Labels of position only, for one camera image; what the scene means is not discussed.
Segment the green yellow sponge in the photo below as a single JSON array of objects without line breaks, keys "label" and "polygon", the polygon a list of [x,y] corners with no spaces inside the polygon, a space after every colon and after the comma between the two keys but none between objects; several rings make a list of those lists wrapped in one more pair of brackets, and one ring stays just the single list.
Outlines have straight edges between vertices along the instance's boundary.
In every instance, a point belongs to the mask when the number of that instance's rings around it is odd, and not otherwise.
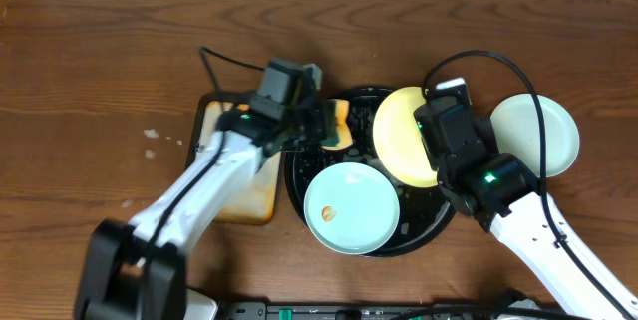
[{"label": "green yellow sponge", "polygon": [[334,135],[321,143],[321,147],[327,151],[343,150],[353,144],[352,134],[347,125],[350,103],[347,100],[331,99],[334,116]]}]

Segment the yellow plate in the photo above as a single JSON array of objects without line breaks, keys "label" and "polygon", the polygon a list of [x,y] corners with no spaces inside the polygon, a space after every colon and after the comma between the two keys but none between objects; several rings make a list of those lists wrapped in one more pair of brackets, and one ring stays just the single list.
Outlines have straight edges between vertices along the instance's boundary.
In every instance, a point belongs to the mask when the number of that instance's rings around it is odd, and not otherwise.
[{"label": "yellow plate", "polygon": [[414,118],[424,103],[419,87],[395,90],[381,102],[373,121],[374,148],[382,165],[399,182],[417,188],[438,185]]}]

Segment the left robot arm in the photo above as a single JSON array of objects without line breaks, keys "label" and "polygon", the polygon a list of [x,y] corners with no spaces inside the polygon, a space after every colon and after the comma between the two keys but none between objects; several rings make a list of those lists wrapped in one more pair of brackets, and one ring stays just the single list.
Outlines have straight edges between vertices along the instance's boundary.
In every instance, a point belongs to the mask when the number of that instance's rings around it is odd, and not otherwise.
[{"label": "left robot arm", "polygon": [[187,259],[225,204],[286,143],[336,136],[334,100],[223,112],[209,147],[155,203],[129,222],[104,220],[91,236],[76,319],[212,319],[211,298],[186,285]]}]

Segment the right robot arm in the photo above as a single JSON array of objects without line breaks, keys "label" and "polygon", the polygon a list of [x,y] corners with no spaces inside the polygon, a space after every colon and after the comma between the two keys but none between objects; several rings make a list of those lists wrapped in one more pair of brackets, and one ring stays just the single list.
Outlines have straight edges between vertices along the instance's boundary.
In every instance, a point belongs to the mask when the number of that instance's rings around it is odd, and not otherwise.
[{"label": "right robot arm", "polygon": [[636,318],[636,297],[567,223],[542,170],[497,148],[493,120],[462,106],[422,107],[415,118],[449,203],[521,259],[565,312]]}]

